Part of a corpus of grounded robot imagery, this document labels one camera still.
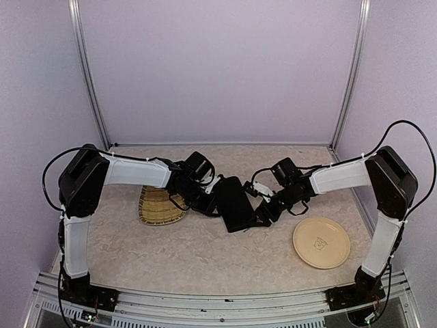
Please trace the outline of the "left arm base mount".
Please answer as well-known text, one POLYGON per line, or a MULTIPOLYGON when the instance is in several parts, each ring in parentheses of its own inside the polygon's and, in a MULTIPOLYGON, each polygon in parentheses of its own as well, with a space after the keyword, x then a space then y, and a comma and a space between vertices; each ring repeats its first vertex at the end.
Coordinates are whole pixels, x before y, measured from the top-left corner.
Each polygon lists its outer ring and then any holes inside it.
POLYGON ((60 297, 63 301, 83 305, 95 310, 114 312, 117 305, 119 291, 113 288, 93 285, 90 283, 90 274, 72 279, 62 273, 60 297))

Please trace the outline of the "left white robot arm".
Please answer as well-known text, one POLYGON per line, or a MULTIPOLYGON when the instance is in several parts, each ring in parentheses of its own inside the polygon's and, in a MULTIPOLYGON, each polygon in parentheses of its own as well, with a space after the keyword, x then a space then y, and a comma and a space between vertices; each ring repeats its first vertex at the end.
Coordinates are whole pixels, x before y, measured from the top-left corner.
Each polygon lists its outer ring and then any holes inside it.
POLYGON ((71 278, 69 293, 82 304, 91 303, 95 288, 83 277, 87 266, 87 235, 102 190, 107 185, 139 185, 164 189, 179 195, 181 210, 192 209, 206 216, 217 214, 212 188, 219 178, 215 168, 199 152, 186 160, 173 162, 154 157, 138 159, 99 151, 85 144, 76 153, 58 180, 59 201, 64 218, 63 269, 71 278))

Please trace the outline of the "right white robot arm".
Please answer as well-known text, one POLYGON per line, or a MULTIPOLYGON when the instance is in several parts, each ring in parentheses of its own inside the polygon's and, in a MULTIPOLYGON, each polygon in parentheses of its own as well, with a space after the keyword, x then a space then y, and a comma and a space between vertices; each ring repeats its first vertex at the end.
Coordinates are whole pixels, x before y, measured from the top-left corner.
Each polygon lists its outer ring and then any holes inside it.
POLYGON ((297 203, 305 205, 317 195, 356 187, 373 189, 378 219, 369 252, 359 269, 368 277, 360 278, 349 289, 353 302, 366 302, 376 291, 372 278, 384 272, 400 243, 419 186, 415 175, 390 146, 330 165, 298 167, 287 157, 270 167, 269 172, 281 186, 280 191, 272 191, 254 179, 244 184, 247 193, 263 198, 252 216, 256 226, 270 226, 282 212, 291 211, 297 203))

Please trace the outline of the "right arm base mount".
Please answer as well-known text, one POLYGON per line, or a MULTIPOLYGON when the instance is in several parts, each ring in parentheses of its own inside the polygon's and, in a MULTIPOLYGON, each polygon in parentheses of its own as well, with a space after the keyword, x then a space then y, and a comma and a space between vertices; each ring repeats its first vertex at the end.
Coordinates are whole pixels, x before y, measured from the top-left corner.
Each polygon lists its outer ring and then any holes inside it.
POLYGON ((360 266, 352 284, 329 288, 325 291, 330 311, 351 308, 385 298, 386 294, 381 282, 382 275, 383 272, 372 277, 360 266))

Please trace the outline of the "black zippered tool case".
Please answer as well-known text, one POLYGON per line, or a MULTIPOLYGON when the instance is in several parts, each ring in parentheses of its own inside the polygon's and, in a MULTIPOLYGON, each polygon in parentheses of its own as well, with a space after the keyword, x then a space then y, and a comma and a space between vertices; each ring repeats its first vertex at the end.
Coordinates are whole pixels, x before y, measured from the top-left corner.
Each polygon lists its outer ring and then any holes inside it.
POLYGON ((224 178, 214 187, 217 209, 229 233, 250 227, 253 207, 237 176, 224 178))

